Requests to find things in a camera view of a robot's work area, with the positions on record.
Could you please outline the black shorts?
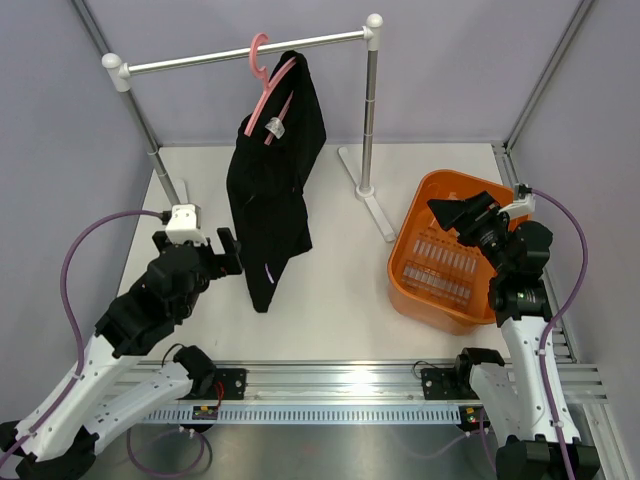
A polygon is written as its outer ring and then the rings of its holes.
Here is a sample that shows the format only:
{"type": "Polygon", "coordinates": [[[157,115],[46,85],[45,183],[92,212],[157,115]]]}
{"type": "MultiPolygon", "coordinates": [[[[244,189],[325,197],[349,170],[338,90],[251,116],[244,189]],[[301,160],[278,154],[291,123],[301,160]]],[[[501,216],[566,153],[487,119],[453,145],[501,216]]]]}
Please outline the black shorts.
{"type": "Polygon", "coordinates": [[[226,178],[249,295],[265,313],[287,262],[312,249],[305,183],[326,142],[326,129],[308,62],[294,50],[276,64],[295,64],[278,82],[252,134],[245,117],[226,178]]]}

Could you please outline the pink plastic hanger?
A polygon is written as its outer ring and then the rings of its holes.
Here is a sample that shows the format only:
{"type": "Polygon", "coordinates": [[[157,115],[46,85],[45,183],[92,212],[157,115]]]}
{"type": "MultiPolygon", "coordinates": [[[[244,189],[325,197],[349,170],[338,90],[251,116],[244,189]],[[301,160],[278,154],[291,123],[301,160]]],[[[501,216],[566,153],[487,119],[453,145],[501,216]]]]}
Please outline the pink plastic hanger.
{"type": "MultiPolygon", "coordinates": [[[[249,67],[253,76],[262,82],[262,94],[257,102],[244,130],[244,135],[250,137],[256,127],[259,117],[266,106],[267,101],[275,91],[279,83],[284,79],[286,74],[296,65],[296,59],[290,58],[282,67],[277,69],[272,77],[269,76],[266,67],[259,67],[257,63],[258,48],[269,41],[269,36],[264,33],[258,33],[252,39],[249,50],[249,67]]],[[[269,132],[264,140],[265,145],[270,145],[274,138],[280,139],[285,133],[283,120],[289,110],[293,99],[293,93],[287,97],[280,113],[277,117],[272,117],[266,124],[265,128],[269,132]]]]}

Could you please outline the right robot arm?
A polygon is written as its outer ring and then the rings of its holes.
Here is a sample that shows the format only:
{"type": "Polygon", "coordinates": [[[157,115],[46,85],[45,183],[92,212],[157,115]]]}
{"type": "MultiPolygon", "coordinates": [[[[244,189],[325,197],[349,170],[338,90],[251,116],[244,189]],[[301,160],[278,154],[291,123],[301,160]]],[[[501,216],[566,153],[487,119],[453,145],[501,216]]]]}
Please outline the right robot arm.
{"type": "Polygon", "coordinates": [[[572,419],[551,339],[557,319],[542,274],[553,234],[533,220],[509,226],[532,212],[537,194],[520,185],[505,207],[486,191],[427,203],[442,230],[455,231],[459,244],[478,248],[493,267],[489,306],[510,355],[504,361],[495,350],[463,350],[453,385],[482,403],[479,423],[492,426],[498,444],[497,478],[592,479],[600,471],[600,458],[572,419]]]}

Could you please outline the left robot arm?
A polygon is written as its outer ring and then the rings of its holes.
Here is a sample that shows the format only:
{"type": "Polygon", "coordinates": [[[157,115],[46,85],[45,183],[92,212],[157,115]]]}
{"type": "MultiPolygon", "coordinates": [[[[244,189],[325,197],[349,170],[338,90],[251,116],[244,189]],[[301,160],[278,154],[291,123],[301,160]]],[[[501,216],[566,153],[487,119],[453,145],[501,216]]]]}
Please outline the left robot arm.
{"type": "Polygon", "coordinates": [[[181,348],[172,361],[112,400],[106,392],[193,312],[209,284],[242,267],[239,244],[217,231],[223,253],[208,241],[170,241],[158,231],[159,255],[98,321],[68,377],[28,417],[1,426],[2,460],[16,456],[17,479],[79,479],[107,446],[162,405],[201,399],[223,387],[213,361],[198,347],[181,348]]]}

